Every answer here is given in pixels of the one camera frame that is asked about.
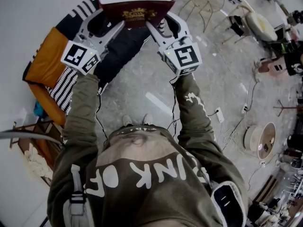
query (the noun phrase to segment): concrete floor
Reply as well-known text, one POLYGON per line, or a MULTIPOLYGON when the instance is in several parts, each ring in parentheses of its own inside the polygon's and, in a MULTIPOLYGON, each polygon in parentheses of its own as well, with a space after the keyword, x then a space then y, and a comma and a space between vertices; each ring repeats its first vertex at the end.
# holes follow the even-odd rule
MULTIPOLYGON (((178 14, 180 9, 189 0, 176 0, 172 12, 178 14)), ((193 7, 189 3, 181 11, 180 16, 186 19, 193 7)), ((225 1, 225 12, 230 12, 235 5, 225 1)), ((229 141, 232 129, 241 120, 244 104, 251 104, 251 94, 255 82, 252 76, 254 60, 268 57, 266 51, 252 38, 245 38, 238 43, 233 40, 222 44, 225 38, 233 31, 225 32, 228 22, 217 29, 213 27, 225 15, 223 12, 213 14, 211 21, 203 33, 203 21, 194 9, 187 20, 187 24, 194 42, 200 48, 203 64, 195 71, 194 76, 201 89, 208 114, 213 114, 217 107, 221 107, 225 121, 220 124, 216 115, 212 116, 212 125, 218 141, 223 148, 229 141)), ((202 12, 207 21, 209 13, 202 12)), ((172 120, 174 95, 169 80, 175 76, 170 68, 161 61, 157 52, 156 43, 150 39, 141 51, 120 71, 117 77, 105 90, 102 96, 102 105, 98 113, 107 135, 122 126, 121 117, 128 114, 135 123, 140 124, 146 113, 153 116, 154 124, 167 128, 172 120)), ((253 198, 266 182, 268 176, 275 169, 276 153, 282 149, 282 142, 292 132, 295 123, 295 111, 285 110, 277 117, 279 110, 273 109, 278 105, 278 99, 284 105, 294 105, 296 99, 295 87, 299 78, 286 76, 283 79, 273 79, 268 75, 260 76, 261 82, 256 85, 253 104, 247 117, 238 126, 231 140, 224 149, 224 154, 237 166, 241 172, 247 188, 252 174, 260 168, 260 162, 251 152, 244 153, 243 136, 246 128, 253 124, 265 126, 267 122, 276 125, 276 144, 273 152, 267 158, 265 168, 260 168, 250 182, 249 196, 253 198)), ((175 109, 176 119, 179 110, 175 109)), ((180 122, 177 126, 177 135, 180 131, 180 122)), ((96 127, 100 137, 100 144, 104 141, 102 130, 96 127)))

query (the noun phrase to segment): sleeve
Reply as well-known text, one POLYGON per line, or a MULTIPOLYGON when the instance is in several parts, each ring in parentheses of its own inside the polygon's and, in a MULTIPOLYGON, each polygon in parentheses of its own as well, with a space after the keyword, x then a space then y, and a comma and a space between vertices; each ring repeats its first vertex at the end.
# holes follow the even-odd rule
POLYGON ((247 210, 248 197, 244 180, 236 166, 223 155, 215 142, 211 120, 200 99, 200 89, 193 74, 180 77, 174 86, 182 124, 178 136, 179 145, 200 161, 207 170, 210 180, 217 183, 224 181, 235 183, 247 210))
POLYGON ((93 75, 79 75, 73 87, 71 110, 67 116, 63 138, 67 140, 54 166, 53 179, 47 199, 47 215, 53 227, 64 226, 63 205, 73 192, 71 165, 85 169, 96 157, 94 109, 97 101, 98 79, 93 75))

